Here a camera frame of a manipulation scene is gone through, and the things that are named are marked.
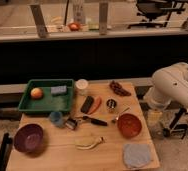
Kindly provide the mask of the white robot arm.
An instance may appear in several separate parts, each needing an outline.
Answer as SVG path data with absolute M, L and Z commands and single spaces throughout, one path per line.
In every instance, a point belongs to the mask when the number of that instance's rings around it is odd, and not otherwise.
M 179 62 L 155 71 L 144 100 L 155 110 L 166 109 L 172 100 L 188 108 L 188 63 Z

